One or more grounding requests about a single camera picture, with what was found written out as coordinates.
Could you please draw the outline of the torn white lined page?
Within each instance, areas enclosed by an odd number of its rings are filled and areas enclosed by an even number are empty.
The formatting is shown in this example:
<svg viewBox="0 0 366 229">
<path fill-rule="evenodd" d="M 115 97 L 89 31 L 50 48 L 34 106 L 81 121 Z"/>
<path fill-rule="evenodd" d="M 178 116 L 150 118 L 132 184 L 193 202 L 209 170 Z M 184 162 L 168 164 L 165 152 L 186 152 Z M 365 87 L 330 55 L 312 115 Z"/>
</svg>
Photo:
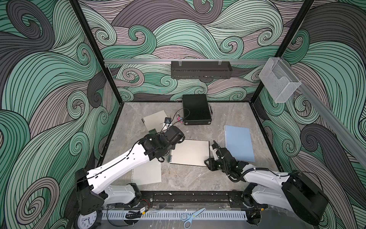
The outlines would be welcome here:
<svg viewBox="0 0 366 229">
<path fill-rule="evenodd" d="M 161 181 L 161 163 L 156 158 L 132 170 L 131 182 L 136 185 L 160 183 Z"/>
</svg>

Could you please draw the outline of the beige spiral notebook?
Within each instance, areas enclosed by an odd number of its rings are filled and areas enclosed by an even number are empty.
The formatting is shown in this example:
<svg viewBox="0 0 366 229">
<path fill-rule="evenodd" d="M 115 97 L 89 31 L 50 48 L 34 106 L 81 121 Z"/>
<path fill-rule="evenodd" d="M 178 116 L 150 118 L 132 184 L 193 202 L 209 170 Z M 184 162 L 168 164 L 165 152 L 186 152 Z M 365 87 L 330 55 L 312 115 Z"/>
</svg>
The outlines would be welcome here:
<svg viewBox="0 0 366 229">
<path fill-rule="evenodd" d="M 157 134 L 167 129 L 164 128 L 165 117 L 169 116 L 163 110 L 142 118 L 142 122 L 145 124 L 149 134 Z"/>
</svg>

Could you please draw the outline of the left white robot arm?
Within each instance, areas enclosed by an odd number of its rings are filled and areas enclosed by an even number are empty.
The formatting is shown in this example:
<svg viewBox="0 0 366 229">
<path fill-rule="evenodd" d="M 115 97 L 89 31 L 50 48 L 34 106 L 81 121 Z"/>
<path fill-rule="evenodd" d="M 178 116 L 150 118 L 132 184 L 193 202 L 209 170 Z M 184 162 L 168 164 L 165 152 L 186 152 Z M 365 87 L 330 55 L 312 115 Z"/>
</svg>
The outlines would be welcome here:
<svg viewBox="0 0 366 229">
<path fill-rule="evenodd" d="M 184 139 L 184 133 L 171 126 L 166 131 L 147 134 L 130 150 L 100 167 L 76 171 L 76 194 L 81 214 L 88 215 L 115 203 L 129 207 L 138 205 L 142 195 L 135 183 L 126 186 L 113 186 L 112 183 L 132 169 L 165 156 Z"/>
</svg>

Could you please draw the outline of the dark green spiral notebook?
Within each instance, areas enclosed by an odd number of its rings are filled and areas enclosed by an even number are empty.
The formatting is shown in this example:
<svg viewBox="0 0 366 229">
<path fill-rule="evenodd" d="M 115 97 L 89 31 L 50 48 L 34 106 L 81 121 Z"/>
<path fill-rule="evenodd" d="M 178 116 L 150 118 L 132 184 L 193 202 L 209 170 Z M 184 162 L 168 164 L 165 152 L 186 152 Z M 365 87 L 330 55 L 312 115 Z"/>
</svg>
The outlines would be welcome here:
<svg viewBox="0 0 366 229">
<path fill-rule="evenodd" d="M 206 167 L 205 161 L 209 157 L 209 141 L 186 139 L 175 145 L 175 149 L 170 153 L 169 163 Z"/>
</svg>

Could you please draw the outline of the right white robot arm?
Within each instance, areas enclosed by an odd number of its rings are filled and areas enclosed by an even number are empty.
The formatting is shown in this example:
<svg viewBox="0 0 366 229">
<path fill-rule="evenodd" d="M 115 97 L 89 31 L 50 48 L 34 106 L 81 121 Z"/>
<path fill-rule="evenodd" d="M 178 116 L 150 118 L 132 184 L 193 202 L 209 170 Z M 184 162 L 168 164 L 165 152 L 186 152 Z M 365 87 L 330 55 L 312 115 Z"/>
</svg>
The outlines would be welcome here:
<svg viewBox="0 0 366 229">
<path fill-rule="evenodd" d="M 275 172 L 245 161 L 237 161 L 216 142 L 210 146 L 213 157 L 204 161 L 210 171 L 222 171 L 233 183 L 247 182 L 242 193 L 248 207 L 271 205 L 294 212 L 304 222 L 319 226 L 329 203 L 321 184 L 304 171 Z"/>
</svg>

